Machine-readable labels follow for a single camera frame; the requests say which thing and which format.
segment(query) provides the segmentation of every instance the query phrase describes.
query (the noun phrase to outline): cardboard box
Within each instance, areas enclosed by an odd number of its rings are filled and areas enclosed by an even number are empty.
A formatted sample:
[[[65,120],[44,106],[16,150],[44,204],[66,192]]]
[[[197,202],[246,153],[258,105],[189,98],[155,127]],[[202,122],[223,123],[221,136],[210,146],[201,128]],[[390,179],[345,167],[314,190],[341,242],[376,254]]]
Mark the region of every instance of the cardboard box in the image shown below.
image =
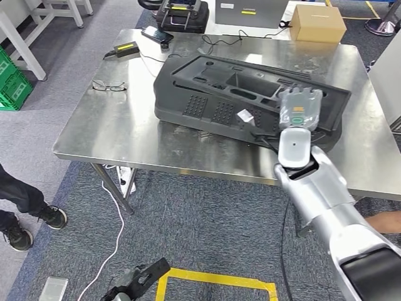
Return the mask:
[[[338,8],[297,5],[289,28],[293,41],[339,43],[347,30]]]

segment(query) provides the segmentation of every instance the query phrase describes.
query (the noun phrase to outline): shoe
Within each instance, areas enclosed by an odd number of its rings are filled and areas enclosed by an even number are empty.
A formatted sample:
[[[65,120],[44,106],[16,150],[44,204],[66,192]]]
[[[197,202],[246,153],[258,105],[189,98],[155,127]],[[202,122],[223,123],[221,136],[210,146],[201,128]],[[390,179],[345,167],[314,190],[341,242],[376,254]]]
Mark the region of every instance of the shoe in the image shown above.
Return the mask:
[[[56,206],[47,206],[41,209],[38,214],[35,216],[43,219],[51,229],[60,230],[63,229],[66,224],[66,214]]]
[[[7,237],[13,249],[19,252],[26,251],[34,243],[32,235],[29,231],[23,229],[17,216],[8,229],[3,231],[3,237],[5,241],[7,241]]]

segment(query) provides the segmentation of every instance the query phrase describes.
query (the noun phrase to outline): black pants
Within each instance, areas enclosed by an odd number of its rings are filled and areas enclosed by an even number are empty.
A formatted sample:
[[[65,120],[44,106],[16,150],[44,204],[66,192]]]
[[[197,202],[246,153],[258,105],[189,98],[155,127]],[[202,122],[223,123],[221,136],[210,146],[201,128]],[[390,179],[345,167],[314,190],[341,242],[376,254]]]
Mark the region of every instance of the black pants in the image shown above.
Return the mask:
[[[47,207],[43,193],[35,187],[25,184],[8,174],[0,164],[0,199],[8,199],[17,205],[21,213],[37,216]],[[8,229],[14,218],[12,212],[0,210],[0,231]]]

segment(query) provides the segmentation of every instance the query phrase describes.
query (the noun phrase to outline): stainless steel table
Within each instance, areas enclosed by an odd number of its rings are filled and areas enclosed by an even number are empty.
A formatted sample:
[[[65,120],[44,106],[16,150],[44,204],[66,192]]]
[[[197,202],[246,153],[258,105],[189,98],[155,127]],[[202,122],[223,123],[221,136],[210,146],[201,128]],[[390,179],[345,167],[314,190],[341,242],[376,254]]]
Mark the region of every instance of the stainless steel table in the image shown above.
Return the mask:
[[[218,135],[205,137],[155,116],[153,82],[163,63],[152,58],[207,53],[210,46],[201,35],[175,33],[167,53],[138,29],[122,30],[115,44],[133,40],[142,57],[105,60],[94,76],[106,84],[125,82],[127,91],[101,92],[90,84],[53,147],[56,156],[91,163],[128,213],[132,209],[127,196],[122,196],[102,164],[277,183],[273,174],[277,156],[271,150]],[[351,194],[401,201],[401,156],[356,47],[243,38],[232,46],[218,44],[213,54],[310,72],[316,80],[350,90],[343,134],[328,155],[347,179]]]

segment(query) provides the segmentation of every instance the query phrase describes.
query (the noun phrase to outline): white paper label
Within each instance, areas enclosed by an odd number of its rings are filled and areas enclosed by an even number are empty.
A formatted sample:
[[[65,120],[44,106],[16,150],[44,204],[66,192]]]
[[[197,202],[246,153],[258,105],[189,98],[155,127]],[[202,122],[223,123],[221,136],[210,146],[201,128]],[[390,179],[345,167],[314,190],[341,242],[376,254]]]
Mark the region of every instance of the white paper label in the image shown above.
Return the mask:
[[[220,4],[220,8],[229,8],[229,9],[234,9],[234,5],[231,3],[222,3]]]

